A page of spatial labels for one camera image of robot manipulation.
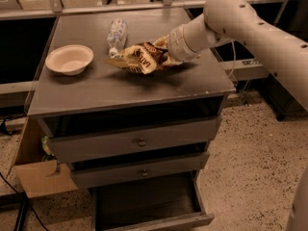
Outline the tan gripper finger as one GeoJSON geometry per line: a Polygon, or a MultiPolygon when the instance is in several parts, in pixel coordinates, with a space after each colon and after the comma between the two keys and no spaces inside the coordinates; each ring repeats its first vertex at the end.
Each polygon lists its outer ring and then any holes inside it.
{"type": "Polygon", "coordinates": [[[162,68],[171,68],[177,65],[182,64],[182,62],[174,60],[172,57],[170,57],[169,54],[166,54],[163,56],[163,61],[161,62],[161,67],[162,68]]]}
{"type": "Polygon", "coordinates": [[[168,36],[163,36],[163,37],[160,37],[160,38],[156,39],[156,40],[153,42],[153,45],[154,45],[155,47],[158,47],[159,49],[167,50],[168,36]]]}

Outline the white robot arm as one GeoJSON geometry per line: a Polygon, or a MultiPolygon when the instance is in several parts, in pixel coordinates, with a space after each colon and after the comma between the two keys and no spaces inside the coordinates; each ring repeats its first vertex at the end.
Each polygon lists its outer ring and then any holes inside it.
{"type": "MultiPolygon", "coordinates": [[[[200,18],[220,39],[244,45],[299,102],[307,103],[307,44],[261,19],[245,0],[206,0],[200,18]]],[[[198,185],[215,215],[192,231],[307,231],[308,123],[282,122],[253,95],[229,100],[198,185]]]]}

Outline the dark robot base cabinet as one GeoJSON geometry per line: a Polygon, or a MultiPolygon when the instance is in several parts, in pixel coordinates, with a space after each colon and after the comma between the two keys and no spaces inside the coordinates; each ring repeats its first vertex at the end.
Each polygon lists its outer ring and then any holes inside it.
{"type": "MultiPolygon", "coordinates": [[[[273,24],[281,8],[280,3],[262,4],[255,6],[260,17],[273,24]]],[[[278,19],[277,27],[304,41],[307,35],[308,5],[304,0],[290,0],[282,15],[278,19]]],[[[270,75],[261,82],[259,90],[276,112],[276,119],[282,121],[286,116],[306,115],[304,108],[290,95],[290,93],[270,75]]]]}

